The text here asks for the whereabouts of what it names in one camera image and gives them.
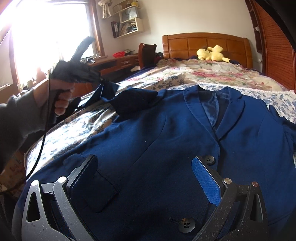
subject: person's arm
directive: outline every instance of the person's arm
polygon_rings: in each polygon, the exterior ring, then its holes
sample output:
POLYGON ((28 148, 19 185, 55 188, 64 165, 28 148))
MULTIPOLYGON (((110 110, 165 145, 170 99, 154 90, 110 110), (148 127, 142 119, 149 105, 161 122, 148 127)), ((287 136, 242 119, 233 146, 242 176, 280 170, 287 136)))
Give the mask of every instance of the person's arm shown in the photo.
MULTIPOLYGON (((12 96, 7 104, 0 104, 0 173, 28 134, 44 130, 48 98, 47 81, 40 82, 21 98, 12 96)), ((59 100, 55 103, 55 113, 62 115, 72 97, 74 84, 60 80, 50 81, 51 90, 68 90, 61 93, 59 100)))

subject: hanging cloth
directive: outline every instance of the hanging cloth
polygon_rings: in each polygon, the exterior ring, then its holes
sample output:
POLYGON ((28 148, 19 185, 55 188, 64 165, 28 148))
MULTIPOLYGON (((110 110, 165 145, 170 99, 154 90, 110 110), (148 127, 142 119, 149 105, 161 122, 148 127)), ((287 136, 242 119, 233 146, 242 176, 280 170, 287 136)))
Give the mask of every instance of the hanging cloth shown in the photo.
POLYGON ((98 5, 103 8, 102 18, 109 18, 111 17, 109 7, 112 4, 112 0, 101 0, 98 2, 98 5))

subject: metal rivet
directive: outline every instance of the metal rivet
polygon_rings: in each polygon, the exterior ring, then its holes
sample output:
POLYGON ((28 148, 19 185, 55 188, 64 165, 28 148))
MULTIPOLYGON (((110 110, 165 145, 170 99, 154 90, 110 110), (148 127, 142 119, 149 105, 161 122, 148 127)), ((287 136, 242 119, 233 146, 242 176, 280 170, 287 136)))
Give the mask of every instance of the metal rivet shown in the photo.
POLYGON ((253 185, 254 187, 258 187, 258 186, 259 186, 259 184, 258 184, 257 182, 252 182, 252 185, 253 185))
POLYGON ((31 185, 36 186, 38 183, 39 183, 38 180, 34 180, 34 181, 32 181, 31 185))
POLYGON ((67 180, 66 177, 60 177, 57 181, 58 181, 59 183, 64 183, 66 180, 67 180))
POLYGON ((232 180, 231 180, 230 178, 225 178, 225 179, 224 179, 224 182, 225 182, 226 184, 231 184, 231 183, 232 183, 232 180))

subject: gray sleeve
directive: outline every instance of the gray sleeve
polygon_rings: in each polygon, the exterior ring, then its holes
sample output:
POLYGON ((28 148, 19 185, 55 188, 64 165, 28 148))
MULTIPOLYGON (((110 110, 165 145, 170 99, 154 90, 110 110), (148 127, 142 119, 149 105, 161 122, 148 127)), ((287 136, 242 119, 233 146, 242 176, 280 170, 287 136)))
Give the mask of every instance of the gray sleeve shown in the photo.
POLYGON ((42 109, 37 106, 33 91, 0 104, 0 173, 28 134, 44 130, 46 111, 42 109))

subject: pikachu plush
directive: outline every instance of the pikachu plush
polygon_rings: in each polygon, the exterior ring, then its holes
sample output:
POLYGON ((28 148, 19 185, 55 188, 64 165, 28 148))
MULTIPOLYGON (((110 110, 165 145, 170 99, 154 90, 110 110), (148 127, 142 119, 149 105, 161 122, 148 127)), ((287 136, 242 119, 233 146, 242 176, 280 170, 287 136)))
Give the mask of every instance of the pikachu plush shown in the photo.
POLYGON ((224 61, 229 63, 230 59, 224 58, 224 55, 221 53, 222 51, 223 48, 216 45, 214 48, 208 47, 207 49, 199 49, 197 51, 197 56, 200 60, 224 61))

